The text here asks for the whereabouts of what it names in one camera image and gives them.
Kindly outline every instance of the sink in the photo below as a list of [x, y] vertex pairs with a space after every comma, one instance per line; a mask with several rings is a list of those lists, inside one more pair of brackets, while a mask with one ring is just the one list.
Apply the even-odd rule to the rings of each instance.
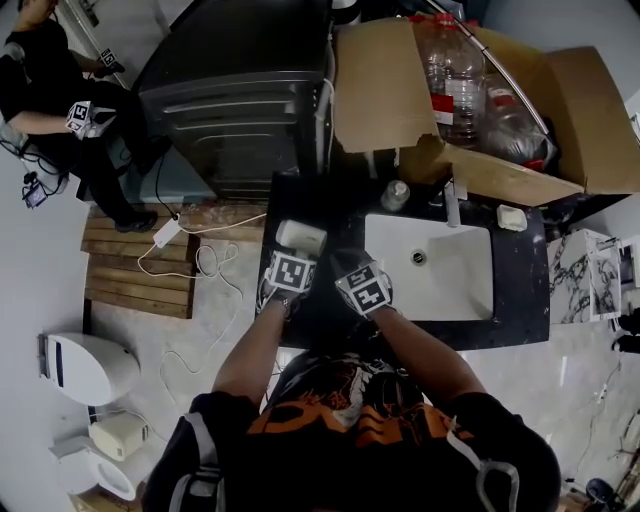
[[393, 307], [413, 321], [493, 316], [491, 237], [485, 228], [369, 214], [365, 249], [393, 283]]

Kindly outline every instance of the toilet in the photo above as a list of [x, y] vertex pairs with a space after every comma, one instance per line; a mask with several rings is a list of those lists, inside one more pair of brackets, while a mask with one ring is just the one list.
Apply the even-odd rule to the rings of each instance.
[[147, 446], [116, 462], [84, 436], [58, 443], [50, 451], [56, 459], [58, 483], [68, 494], [81, 494], [99, 485], [126, 501], [136, 498], [138, 485], [156, 462]]
[[138, 360], [113, 341], [80, 333], [50, 334], [40, 346], [41, 374], [84, 405], [117, 400], [140, 377]]

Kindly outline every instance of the countertop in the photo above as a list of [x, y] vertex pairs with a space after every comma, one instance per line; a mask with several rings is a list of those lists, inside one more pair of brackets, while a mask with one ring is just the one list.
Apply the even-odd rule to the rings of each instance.
[[[260, 276], [269, 266], [282, 220], [293, 219], [328, 232], [327, 245], [309, 295], [285, 324], [282, 345], [316, 348], [339, 344], [360, 317], [335, 289], [329, 255], [338, 248], [364, 248], [365, 216], [389, 215], [380, 206], [386, 181], [301, 178], [274, 175], [265, 225]], [[397, 214], [446, 221], [443, 207], [428, 203], [431, 188], [411, 184], [411, 197]], [[522, 207], [528, 227], [516, 233], [501, 229], [496, 218], [499, 201], [469, 196], [460, 202], [462, 224], [484, 227], [491, 235], [494, 273], [494, 315], [491, 320], [415, 322], [456, 350], [524, 345], [549, 339], [549, 272], [542, 216]]]

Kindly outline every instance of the wooden slats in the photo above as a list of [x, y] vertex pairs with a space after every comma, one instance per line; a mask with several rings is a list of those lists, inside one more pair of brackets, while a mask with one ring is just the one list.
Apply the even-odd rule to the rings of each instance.
[[109, 281], [117, 281], [119, 283], [139, 284], [142, 286], [166, 288], [168, 290], [181, 290], [183, 292], [188, 292], [189, 289], [191, 288], [189, 280], [185, 279], [184, 277], [176, 277], [176, 276], [152, 277], [140, 271], [122, 270], [119, 268], [96, 267], [91, 264], [91, 260], [89, 260], [89, 269], [87, 270], [87, 276], [95, 277], [98, 279], [107, 279]]
[[[107, 254], [92, 254], [89, 257], [89, 268], [92, 266], [132, 270], [134, 272], [140, 271], [137, 259], [121, 258]], [[183, 275], [193, 274], [193, 263], [188, 261], [159, 261], [145, 258], [142, 260], [142, 266], [147, 272], [151, 272], [152, 274], [167, 274], [169, 272]]]
[[179, 290], [166, 290], [152, 286], [142, 286], [139, 284], [122, 283], [119, 281], [107, 281], [97, 277], [88, 277], [85, 288], [99, 290], [103, 292], [127, 295], [138, 299], [155, 300], [158, 302], [168, 302], [180, 306], [189, 305], [189, 292]]
[[[151, 248], [151, 244], [130, 244], [127, 242], [82, 242], [81, 249], [89, 254], [108, 254], [139, 258]], [[167, 245], [162, 249], [154, 248], [147, 258], [168, 261], [186, 261], [188, 246]]]
[[134, 297], [127, 297], [125, 295], [116, 295], [114, 293], [91, 289], [86, 289], [84, 296], [89, 300], [104, 302], [105, 304], [120, 306], [121, 308], [135, 309], [136, 311], [155, 313], [156, 315], [162, 316], [172, 316], [175, 318], [191, 318], [191, 308], [187, 306], [137, 299]]
[[[181, 205], [170, 207], [179, 212]], [[145, 205], [144, 208], [158, 213], [154, 230], [170, 219], [162, 205]], [[191, 318], [194, 279], [151, 276], [138, 266], [138, 258], [153, 247], [154, 233], [119, 233], [113, 221], [94, 208], [87, 219], [81, 244], [81, 249], [90, 255], [85, 297], [147, 313]], [[141, 263], [152, 274], [194, 276], [198, 246], [197, 237], [181, 232], [162, 249], [153, 248]]]
[[[153, 231], [146, 233], [118, 233], [114, 229], [85, 229], [83, 240], [93, 242], [129, 242], [140, 244], [153, 244]], [[185, 232], [178, 233], [169, 241], [169, 245], [187, 245], [189, 235]]]

